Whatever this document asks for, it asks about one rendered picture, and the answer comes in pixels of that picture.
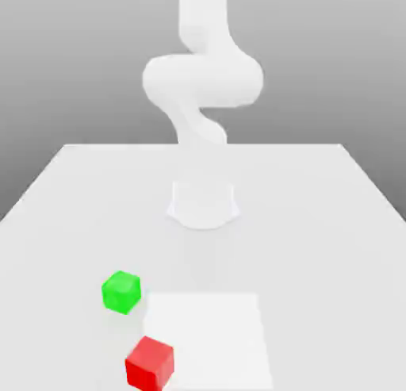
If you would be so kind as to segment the small green cube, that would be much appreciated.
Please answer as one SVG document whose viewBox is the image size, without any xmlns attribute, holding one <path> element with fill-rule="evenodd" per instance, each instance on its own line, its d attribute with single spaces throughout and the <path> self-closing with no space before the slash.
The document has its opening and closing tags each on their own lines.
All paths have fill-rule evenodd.
<svg viewBox="0 0 406 391">
<path fill-rule="evenodd" d="M 141 299 L 140 277 L 118 270 L 102 284 L 101 294 L 107 309 L 128 315 Z"/>
</svg>

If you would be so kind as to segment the small red cube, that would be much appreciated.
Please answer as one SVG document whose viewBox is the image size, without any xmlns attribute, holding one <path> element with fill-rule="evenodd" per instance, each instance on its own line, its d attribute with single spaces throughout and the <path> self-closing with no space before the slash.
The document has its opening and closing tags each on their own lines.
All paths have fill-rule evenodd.
<svg viewBox="0 0 406 391">
<path fill-rule="evenodd" d="M 124 364 L 129 385 L 140 391 L 163 391 L 174 373 L 174 348 L 143 336 Z"/>
</svg>

